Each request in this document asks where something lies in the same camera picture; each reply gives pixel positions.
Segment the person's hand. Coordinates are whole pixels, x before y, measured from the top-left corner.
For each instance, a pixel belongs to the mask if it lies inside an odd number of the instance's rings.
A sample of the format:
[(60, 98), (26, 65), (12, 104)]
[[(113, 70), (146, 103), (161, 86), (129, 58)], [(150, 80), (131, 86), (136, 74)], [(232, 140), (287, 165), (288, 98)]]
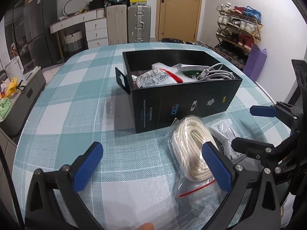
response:
[(151, 222), (144, 223), (136, 230), (154, 230), (154, 225)]

